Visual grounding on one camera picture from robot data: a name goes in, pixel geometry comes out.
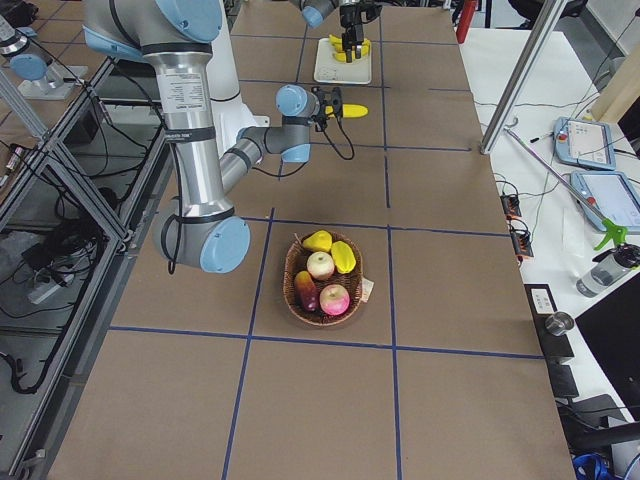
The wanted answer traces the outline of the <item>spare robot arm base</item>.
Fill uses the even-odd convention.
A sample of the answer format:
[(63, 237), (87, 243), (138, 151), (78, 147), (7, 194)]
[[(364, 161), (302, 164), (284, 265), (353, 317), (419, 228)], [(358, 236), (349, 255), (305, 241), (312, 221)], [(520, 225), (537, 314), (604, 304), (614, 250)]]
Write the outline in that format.
[(35, 44), (30, 27), (13, 27), (1, 17), (1, 56), (22, 79), (18, 86), (27, 99), (65, 100), (88, 72), (87, 66), (65, 66)]

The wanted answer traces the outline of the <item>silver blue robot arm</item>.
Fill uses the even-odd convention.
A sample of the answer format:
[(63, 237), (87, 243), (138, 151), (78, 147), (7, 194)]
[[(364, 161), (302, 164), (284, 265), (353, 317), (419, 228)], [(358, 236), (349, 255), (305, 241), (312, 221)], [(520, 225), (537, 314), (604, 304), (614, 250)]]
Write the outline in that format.
[(345, 60), (359, 60), (365, 43), (364, 25), (376, 20), (382, 6), (376, 1), (297, 0), (291, 1), (310, 28), (319, 27), (334, 11), (339, 11), (342, 49)]
[(170, 268), (183, 264), (218, 274), (237, 268), (251, 235), (228, 192), (267, 154), (285, 162), (308, 161), (310, 130), (343, 115), (339, 89), (285, 85), (276, 94), (281, 125), (242, 127), (234, 144), (219, 152), (209, 75), (215, 41), (226, 27), (219, 1), (85, 4), (90, 48), (148, 63), (155, 71), (178, 195), (157, 218), (153, 237)]

